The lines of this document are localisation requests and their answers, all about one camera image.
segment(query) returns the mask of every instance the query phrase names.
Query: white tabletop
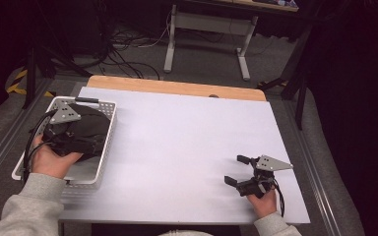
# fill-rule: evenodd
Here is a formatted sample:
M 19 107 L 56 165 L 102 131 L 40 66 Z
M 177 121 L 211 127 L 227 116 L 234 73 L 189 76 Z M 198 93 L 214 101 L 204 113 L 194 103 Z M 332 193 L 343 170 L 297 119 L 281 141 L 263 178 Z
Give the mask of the white tabletop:
M 117 125 L 100 188 L 65 192 L 61 220 L 164 224 L 249 224 L 252 206 L 223 182 L 253 176 L 238 154 L 289 162 L 269 102 L 83 88 L 117 103 Z M 292 170 L 275 172 L 284 219 L 308 223 Z

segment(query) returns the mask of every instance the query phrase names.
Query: sleeve cuff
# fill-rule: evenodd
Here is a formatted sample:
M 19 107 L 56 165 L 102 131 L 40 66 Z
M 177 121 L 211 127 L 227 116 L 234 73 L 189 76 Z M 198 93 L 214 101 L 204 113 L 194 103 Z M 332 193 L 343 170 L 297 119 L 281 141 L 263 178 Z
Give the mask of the sleeve cuff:
M 277 212 L 256 220 L 254 225 L 261 236 L 274 235 L 288 228 L 288 225 L 284 222 L 284 219 Z
M 66 181 L 44 174 L 31 173 L 20 196 L 59 203 Z

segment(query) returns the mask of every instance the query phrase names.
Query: person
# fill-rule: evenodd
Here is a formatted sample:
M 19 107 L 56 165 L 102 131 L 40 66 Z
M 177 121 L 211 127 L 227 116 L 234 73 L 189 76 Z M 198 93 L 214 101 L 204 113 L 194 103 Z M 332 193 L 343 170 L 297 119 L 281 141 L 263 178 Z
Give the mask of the person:
M 35 147 L 42 142 L 41 137 L 33 140 Z M 61 157 L 49 146 L 43 145 L 32 159 L 32 172 L 26 186 L 4 205 L 0 235 L 58 235 L 58 217 L 63 210 L 60 198 L 66 185 L 63 178 L 81 156 L 81 153 L 72 152 Z M 247 196 L 247 199 L 259 218 L 254 225 L 261 236 L 300 235 L 277 213 L 275 190 L 261 199 L 254 195 Z M 208 235 L 196 231 L 174 233 L 181 236 Z

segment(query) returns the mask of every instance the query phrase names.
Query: gray sweatshirt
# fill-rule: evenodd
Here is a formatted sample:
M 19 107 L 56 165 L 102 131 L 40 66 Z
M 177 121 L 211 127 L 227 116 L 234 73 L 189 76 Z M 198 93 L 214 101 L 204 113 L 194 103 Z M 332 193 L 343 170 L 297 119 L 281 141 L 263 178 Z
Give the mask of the gray sweatshirt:
M 58 235 L 58 218 L 63 210 L 60 196 L 65 184 L 64 180 L 32 173 L 23 190 L 5 203 L 0 235 Z M 261 236 L 300 235 L 277 213 L 255 221 L 254 225 Z

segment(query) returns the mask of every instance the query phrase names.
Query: desk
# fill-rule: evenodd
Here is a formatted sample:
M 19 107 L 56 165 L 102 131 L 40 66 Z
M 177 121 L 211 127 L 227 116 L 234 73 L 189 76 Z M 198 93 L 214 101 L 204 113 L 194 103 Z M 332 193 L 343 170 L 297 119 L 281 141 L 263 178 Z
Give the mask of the desk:
M 279 11 L 288 11 L 288 12 L 296 12 L 298 8 L 293 7 L 286 7 L 286 6 L 279 6 L 279 5 L 272 5 L 272 4 L 265 4 L 265 3 L 257 3 L 253 2 L 252 0 L 215 0 L 210 2 L 219 2 L 219 3 L 226 3 L 226 4 L 238 4 L 238 5 L 246 5 L 252 8 L 268 8 L 272 10 L 279 10 Z M 177 9 L 177 5 L 173 5 L 171 9 L 171 19 L 170 19 L 170 34 L 169 34 L 169 42 L 167 46 L 167 52 L 164 61 L 164 68 L 163 70 L 166 73 L 171 72 L 171 66 L 173 62 L 173 55 L 174 55 L 174 48 L 175 48 L 175 29 L 182 28 L 182 29 L 189 29 L 189 30 L 205 30 L 205 31 L 213 31 L 213 32 L 221 32 L 221 33 L 229 33 L 235 35 L 244 35 L 244 44 L 242 47 L 236 49 L 238 63 L 240 65 L 242 79 L 244 81 L 250 80 L 250 74 L 248 72 L 247 63 L 245 61 L 245 52 L 247 51 L 247 47 L 250 43 L 250 39 L 253 35 L 254 28 L 257 24 L 257 16 L 254 16 L 251 21 L 246 20 L 238 20 L 238 19 L 230 19 L 230 18 L 221 18 L 221 17 L 212 17 L 200 14 L 191 14 L 191 13 L 184 13 L 180 12 Z
M 253 95 L 234 99 L 237 90 Z M 211 92 L 230 98 L 203 97 Z M 238 154 L 289 162 L 259 90 L 92 77 L 80 96 L 116 101 L 117 128 L 100 188 L 66 190 L 63 221 L 249 224 L 256 218 L 252 206 L 223 176 L 251 178 L 251 166 L 237 162 Z M 286 221 L 309 222 L 293 171 L 276 177 Z

